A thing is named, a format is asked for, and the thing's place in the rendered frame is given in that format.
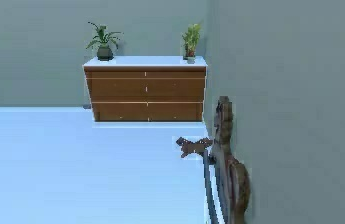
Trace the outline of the brown white-topped chest of drawers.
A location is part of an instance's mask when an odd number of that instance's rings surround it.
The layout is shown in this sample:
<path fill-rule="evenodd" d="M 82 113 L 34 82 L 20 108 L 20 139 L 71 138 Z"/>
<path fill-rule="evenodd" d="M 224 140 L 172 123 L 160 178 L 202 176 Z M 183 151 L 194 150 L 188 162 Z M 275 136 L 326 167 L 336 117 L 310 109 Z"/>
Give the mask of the brown white-topped chest of drawers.
<path fill-rule="evenodd" d="M 92 58 L 83 65 L 97 122 L 201 122 L 205 59 L 181 56 Z"/>

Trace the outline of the light green plant in small pot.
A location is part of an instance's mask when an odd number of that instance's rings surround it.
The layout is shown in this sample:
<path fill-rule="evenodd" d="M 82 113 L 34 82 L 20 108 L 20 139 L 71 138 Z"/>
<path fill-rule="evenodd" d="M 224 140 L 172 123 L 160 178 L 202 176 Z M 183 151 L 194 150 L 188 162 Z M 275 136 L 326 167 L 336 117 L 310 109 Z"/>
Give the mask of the light green plant in small pot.
<path fill-rule="evenodd" d="M 195 63 L 195 53 L 200 39 L 200 30 L 200 24 L 192 24 L 188 26 L 187 31 L 182 35 L 185 49 L 183 59 L 186 60 L 188 64 Z"/>

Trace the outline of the green plant in dark pot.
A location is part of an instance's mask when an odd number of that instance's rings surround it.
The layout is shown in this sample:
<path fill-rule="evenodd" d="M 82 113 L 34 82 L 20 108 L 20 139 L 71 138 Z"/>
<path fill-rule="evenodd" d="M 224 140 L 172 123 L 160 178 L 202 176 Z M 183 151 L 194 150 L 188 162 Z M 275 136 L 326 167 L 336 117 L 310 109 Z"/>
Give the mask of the green plant in dark pot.
<path fill-rule="evenodd" d="M 115 47 L 118 47 L 118 41 L 120 40 L 118 34 L 120 34 L 120 31 L 112 31 L 106 33 L 106 25 L 97 25 L 95 23 L 91 23 L 91 25 L 95 27 L 96 35 L 87 44 L 86 48 L 89 49 L 97 45 L 98 48 L 96 56 L 99 61 L 113 60 L 114 54 L 110 44 L 113 44 Z"/>

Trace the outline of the brown carved rocking horse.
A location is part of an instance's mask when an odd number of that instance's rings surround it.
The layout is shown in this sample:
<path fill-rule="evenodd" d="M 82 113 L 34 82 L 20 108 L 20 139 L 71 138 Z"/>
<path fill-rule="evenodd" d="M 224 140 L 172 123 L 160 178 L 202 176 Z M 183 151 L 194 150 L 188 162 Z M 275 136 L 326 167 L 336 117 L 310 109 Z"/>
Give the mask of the brown carved rocking horse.
<path fill-rule="evenodd" d="M 205 137 L 192 142 L 180 137 L 176 140 L 176 144 L 181 147 L 182 158 L 195 153 L 203 159 L 204 186 L 209 215 L 209 221 L 206 224 L 220 224 L 212 192 L 210 166 L 214 167 L 223 224 L 247 224 L 245 212 L 251 195 L 250 178 L 245 165 L 236 159 L 231 151 L 233 112 L 232 102 L 228 96 L 219 97 L 214 127 L 213 139 Z"/>

